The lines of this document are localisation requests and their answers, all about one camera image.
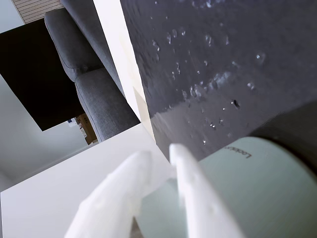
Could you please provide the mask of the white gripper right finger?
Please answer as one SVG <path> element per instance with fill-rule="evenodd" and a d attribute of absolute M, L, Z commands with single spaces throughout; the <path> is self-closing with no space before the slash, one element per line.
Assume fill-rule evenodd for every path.
<path fill-rule="evenodd" d="M 244 233 L 192 153 L 170 144 L 170 163 L 176 170 L 180 205 L 186 211 L 190 238 L 243 238 Z"/>

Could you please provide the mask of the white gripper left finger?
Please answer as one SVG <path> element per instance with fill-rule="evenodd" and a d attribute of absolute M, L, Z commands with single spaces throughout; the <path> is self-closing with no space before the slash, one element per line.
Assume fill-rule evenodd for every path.
<path fill-rule="evenodd" d="M 129 156 L 80 203 L 65 237 L 128 238 L 151 184 L 151 170 L 149 151 Z"/>

